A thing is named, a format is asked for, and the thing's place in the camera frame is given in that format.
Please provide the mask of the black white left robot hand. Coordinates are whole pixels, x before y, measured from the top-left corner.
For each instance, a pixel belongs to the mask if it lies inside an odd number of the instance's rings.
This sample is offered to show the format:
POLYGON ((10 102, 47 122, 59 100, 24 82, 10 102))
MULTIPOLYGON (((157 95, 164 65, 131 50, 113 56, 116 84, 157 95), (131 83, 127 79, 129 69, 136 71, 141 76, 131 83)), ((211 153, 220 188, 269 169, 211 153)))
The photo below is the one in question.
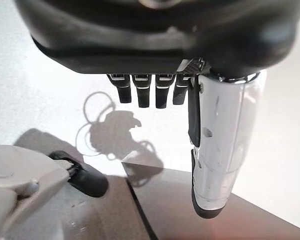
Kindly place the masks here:
POLYGON ((300 0, 17 0, 38 49, 81 74, 105 74, 122 103, 188 103, 191 198, 204 219, 227 204, 266 81, 295 43, 300 0))

